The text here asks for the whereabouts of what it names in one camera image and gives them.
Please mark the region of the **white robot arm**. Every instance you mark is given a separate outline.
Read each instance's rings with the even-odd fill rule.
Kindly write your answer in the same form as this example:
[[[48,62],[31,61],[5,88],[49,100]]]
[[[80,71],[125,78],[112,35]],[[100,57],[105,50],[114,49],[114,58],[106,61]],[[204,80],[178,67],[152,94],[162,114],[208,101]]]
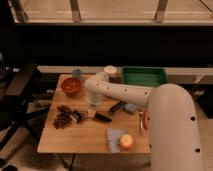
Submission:
[[[195,103],[183,87],[109,83],[104,72],[85,81],[87,102],[106,95],[147,109],[152,171],[205,171]]]

